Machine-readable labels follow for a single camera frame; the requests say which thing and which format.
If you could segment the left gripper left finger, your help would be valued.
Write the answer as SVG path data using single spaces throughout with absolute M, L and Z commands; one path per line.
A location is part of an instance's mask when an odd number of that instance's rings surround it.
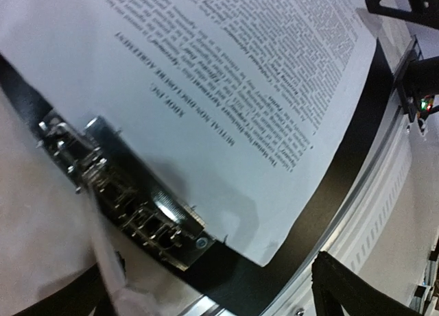
M 92 266 L 73 282 L 17 315 L 113 315 L 99 267 Z

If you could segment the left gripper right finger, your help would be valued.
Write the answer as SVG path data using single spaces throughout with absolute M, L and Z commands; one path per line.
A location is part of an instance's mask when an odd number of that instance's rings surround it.
M 376 290 L 326 251 L 311 267 L 317 315 L 417 315 L 416 311 Z

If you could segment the black clip folder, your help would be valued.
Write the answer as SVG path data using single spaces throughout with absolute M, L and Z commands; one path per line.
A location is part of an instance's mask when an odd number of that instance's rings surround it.
M 236 56 L 175 60 L 125 34 L 110 56 L 64 47 L 1 53 L 1 89 L 71 190 L 92 188 L 124 277 L 153 295 L 194 289 L 233 315 L 315 311 L 306 274 L 362 183 L 393 76 L 381 46 L 330 106 Z

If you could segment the white paper stack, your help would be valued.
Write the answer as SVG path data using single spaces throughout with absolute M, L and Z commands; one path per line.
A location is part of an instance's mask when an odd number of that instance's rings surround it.
M 376 41 L 365 0 L 1 0 L 1 54 L 101 116 L 206 231 L 267 265 L 324 177 Z

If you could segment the aluminium front rail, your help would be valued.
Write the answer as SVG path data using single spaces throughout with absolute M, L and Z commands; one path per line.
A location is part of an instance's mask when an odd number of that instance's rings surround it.
M 272 261 L 258 267 L 216 244 L 185 279 L 200 296 L 185 315 L 313 315 L 311 266 L 321 251 L 358 273 L 393 211 L 411 163 L 410 126 L 390 104 L 361 158 L 356 125 Z

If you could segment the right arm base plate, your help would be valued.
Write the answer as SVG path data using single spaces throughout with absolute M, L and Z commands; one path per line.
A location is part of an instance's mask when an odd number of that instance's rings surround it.
M 394 74 L 394 88 L 410 123 L 438 113 L 438 57 L 425 58 L 413 36 Z

